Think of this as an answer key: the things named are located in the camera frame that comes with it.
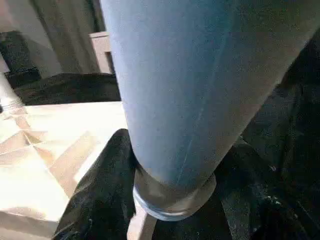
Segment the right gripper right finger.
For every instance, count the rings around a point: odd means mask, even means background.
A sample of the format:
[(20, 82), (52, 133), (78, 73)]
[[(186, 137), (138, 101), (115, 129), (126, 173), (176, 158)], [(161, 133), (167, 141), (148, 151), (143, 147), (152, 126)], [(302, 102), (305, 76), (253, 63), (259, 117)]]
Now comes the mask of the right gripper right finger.
[(239, 138), (215, 170), (230, 228), (249, 240), (318, 240), (320, 211)]

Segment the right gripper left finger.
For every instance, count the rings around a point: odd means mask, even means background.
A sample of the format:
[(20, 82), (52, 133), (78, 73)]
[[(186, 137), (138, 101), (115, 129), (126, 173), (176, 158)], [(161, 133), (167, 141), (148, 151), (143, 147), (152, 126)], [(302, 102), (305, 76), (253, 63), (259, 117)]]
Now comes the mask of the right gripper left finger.
[(52, 239), (127, 239), (136, 213), (136, 163), (129, 132), (121, 128), (77, 184)]

